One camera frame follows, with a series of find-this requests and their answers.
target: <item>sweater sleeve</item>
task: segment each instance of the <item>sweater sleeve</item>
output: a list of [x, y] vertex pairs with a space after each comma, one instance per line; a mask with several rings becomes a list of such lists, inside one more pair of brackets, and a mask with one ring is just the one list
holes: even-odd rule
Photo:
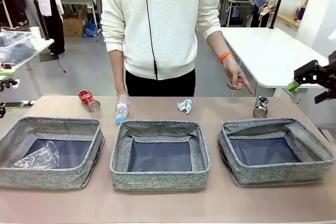
[[202, 33], [205, 40], [221, 28], [217, 7], [218, 0], [199, 0], [196, 29]]
[[121, 2], [120, 0], [102, 0], [102, 3], [101, 25], [107, 52], [123, 51], [125, 19]]

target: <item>sweater cuff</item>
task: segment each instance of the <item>sweater cuff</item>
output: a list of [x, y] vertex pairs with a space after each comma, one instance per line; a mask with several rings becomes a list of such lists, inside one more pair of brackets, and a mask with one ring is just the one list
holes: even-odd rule
[[107, 49], [107, 52], [110, 52], [110, 51], [114, 51], [114, 50], [119, 50], [119, 51], [122, 51], [123, 52], [123, 49], [122, 49], [122, 43], [106, 43], [106, 49]]
[[216, 32], [216, 31], [220, 31], [221, 30], [220, 28], [221, 27], [217, 25], [217, 26], [210, 27], [208, 30], [205, 30], [203, 32], [204, 39], [207, 40], [208, 37], [210, 36], [210, 34]]

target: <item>plastic bottle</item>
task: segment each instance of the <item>plastic bottle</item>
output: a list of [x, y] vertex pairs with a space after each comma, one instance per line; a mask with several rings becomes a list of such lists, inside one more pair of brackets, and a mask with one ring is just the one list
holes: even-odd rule
[[128, 115], [130, 98], [127, 94], [122, 94], [119, 96], [119, 101], [116, 106], [116, 110], [114, 111], [115, 122], [119, 125]]

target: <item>blue bottle cap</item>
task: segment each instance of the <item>blue bottle cap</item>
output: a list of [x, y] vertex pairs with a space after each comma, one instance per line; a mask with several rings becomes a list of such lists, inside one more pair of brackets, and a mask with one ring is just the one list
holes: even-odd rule
[[115, 117], [115, 122], [117, 123], [117, 125], [119, 125], [122, 121], [124, 121], [124, 117], [122, 115], [117, 115]]

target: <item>black trousers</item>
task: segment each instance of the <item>black trousers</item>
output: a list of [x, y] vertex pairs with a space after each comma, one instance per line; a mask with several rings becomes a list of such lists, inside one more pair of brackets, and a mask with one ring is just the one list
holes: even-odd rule
[[196, 87], [195, 69], [181, 77], [153, 80], [126, 71], [126, 86], [131, 97], [193, 97]]
[[251, 27], [267, 27], [268, 24], [268, 19], [269, 19], [269, 13], [266, 14], [264, 17], [261, 18], [261, 22], [259, 20], [259, 8], [255, 5], [254, 10], [253, 10], [253, 18], [251, 22]]
[[50, 52], [54, 54], [62, 54], [65, 52], [63, 23], [61, 17], [59, 16], [55, 0], [50, 0], [50, 4], [51, 16], [43, 16], [49, 38], [55, 41], [50, 46]]

